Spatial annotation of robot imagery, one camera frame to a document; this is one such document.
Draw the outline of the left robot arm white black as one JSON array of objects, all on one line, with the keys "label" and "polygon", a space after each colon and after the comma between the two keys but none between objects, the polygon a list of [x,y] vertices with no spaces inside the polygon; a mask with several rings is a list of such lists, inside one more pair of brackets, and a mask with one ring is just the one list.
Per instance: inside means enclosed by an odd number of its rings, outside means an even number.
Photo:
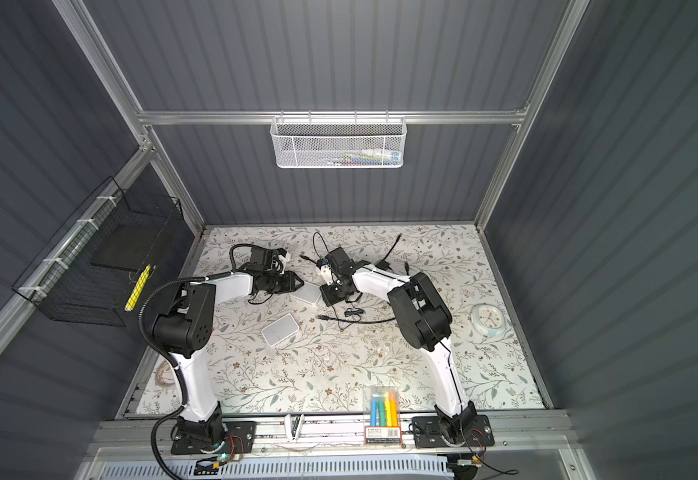
[{"label": "left robot arm white black", "polygon": [[173,293],[168,309],[145,325],[146,306],[139,312],[139,328],[147,344],[170,365],[180,405],[169,416],[177,421],[178,432],[201,444],[215,446],[226,439],[222,407],[213,392],[207,365],[215,308],[227,301],[254,296],[291,293],[304,281],[287,269],[290,254],[283,248],[267,249],[254,244],[235,244],[250,250],[250,259],[242,265],[231,261],[229,271],[205,276],[184,277],[157,287],[148,297]]}]

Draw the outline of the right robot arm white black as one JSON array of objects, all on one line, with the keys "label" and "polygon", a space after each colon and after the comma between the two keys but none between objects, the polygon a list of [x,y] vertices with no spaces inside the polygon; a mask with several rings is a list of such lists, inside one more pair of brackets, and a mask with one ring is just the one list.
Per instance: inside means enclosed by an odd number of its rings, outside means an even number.
[{"label": "right robot arm white black", "polygon": [[316,267],[325,280],[320,290],[327,305],[355,294],[369,294],[390,304],[402,336],[427,361],[443,439],[451,445],[464,443],[477,410],[457,371],[450,341],[452,314],[431,279],[422,272],[397,274],[386,259],[354,261],[341,247],[319,259]]}]

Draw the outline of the floral table mat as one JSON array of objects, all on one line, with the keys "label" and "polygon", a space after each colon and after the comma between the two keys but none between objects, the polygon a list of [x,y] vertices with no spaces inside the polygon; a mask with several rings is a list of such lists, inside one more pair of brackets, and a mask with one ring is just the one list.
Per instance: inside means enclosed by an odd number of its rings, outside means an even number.
[{"label": "floral table mat", "polygon": [[[227,270],[248,258],[235,244],[283,248],[290,267],[312,284],[313,259],[342,247],[355,260],[386,259],[397,273],[427,274],[453,315],[452,349],[467,396],[479,410],[535,409],[544,402],[512,328],[486,337],[471,321],[481,303],[505,303],[476,229],[471,225],[332,227],[217,227],[204,235],[195,275]],[[375,297],[346,305],[311,305],[291,295],[258,295],[220,305],[208,344],[212,389],[226,413],[359,412],[373,386],[395,387],[403,409],[434,406],[431,374],[392,322],[392,309]],[[300,330],[269,347],[262,329],[292,314]]]}]

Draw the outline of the roll of clear tape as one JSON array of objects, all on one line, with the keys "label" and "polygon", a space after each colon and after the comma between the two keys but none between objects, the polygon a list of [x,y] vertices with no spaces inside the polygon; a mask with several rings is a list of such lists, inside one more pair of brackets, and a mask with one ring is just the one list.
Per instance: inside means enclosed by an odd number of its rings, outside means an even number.
[{"label": "roll of clear tape", "polygon": [[176,384],[173,368],[168,361],[162,361],[155,369],[154,382],[157,387],[169,388]]}]

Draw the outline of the box of coloured markers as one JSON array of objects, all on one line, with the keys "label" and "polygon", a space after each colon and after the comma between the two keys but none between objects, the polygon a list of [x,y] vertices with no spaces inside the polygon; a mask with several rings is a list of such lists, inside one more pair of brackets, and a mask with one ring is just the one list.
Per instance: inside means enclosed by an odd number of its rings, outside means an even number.
[{"label": "box of coloured markers", "polygon": [[399,396],[395,387],[369,387],[365,392],[366,445],[402,445]]}]

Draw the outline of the white round clock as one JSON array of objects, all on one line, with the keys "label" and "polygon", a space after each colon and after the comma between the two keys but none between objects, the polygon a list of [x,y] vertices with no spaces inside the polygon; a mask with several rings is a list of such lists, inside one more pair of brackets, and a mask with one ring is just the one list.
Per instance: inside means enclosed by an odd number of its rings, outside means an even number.
[{"label": "white round clock", "polygon": [[486,337],[502,335],[508,328],[508,321],[503,311],[496,305],[481,303],[471,310],[474,328]]}]

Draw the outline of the black pad in basket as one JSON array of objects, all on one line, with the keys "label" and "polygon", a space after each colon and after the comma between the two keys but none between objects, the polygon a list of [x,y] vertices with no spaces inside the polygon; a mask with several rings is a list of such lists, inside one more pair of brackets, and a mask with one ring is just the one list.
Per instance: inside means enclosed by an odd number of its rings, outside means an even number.
[{"label": "black pad in basket", "polygon": [[126,272],[138,272],[147,259],[158,231],[133,226],[118,226],[93,254],[93,266]]}]

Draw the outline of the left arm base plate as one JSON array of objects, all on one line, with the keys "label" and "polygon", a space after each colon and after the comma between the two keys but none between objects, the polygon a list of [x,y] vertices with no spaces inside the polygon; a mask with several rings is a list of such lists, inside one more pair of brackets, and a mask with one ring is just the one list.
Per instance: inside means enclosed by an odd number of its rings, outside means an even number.
[{"label": "left arm base plate", "polygon": [[252,452],[257,424],[253,421],[189,422],[180,418],[171,430],[173,455]]}]

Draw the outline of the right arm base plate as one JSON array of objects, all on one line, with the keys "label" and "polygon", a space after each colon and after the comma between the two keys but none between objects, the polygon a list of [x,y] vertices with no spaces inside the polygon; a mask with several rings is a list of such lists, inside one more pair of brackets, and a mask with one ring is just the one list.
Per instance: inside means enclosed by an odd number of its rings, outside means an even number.
[{"label": "right arm base plate", "polygon": [[413,435],[415,446],[422,449],[446,447],[493,447],[495,438],[490,420],[478,414],[467,426],[454,426],[443,435],[445,424],[437,416],[413,417],[408,432]]}]

